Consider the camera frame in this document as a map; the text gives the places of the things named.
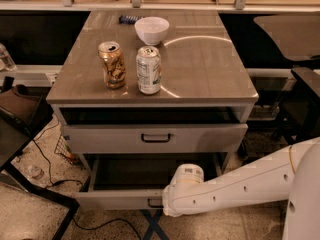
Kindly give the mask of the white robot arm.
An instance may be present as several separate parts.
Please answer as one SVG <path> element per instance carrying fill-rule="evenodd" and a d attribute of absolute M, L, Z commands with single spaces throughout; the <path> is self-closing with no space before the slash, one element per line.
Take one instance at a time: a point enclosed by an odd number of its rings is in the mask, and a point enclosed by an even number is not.
<path fill-rule="evenodd" d="M 320 138 L 295 143 L 206 181 L 201 167 L 179 166 L 162 194 L 172 217 L 286 200 L 282 240 L 320 240 Z"/>

